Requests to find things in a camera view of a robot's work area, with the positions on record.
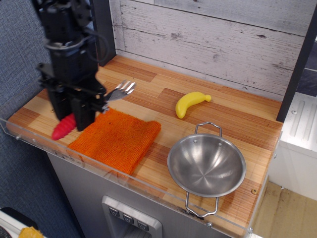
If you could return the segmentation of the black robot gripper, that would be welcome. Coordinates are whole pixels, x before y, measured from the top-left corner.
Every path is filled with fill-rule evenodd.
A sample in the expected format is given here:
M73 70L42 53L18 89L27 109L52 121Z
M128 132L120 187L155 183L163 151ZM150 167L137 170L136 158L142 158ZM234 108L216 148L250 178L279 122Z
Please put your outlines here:
M97 52L94 43L80 46L47 44L51 63L40 63L40 82L48 91L59 120L74 113L78 131L95 121L102 112L106 89L97 81Z

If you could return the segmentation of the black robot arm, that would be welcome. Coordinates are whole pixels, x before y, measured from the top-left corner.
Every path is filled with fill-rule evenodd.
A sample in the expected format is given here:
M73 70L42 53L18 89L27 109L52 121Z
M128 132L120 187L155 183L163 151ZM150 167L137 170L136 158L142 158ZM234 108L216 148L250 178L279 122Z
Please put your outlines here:
M97 81L97 33L88 28L91 7L84 0L34 0L33 7L44 29L44 46L50 63L39 63L41 85L59 120L74 116L78 131L105 112L106 89Z

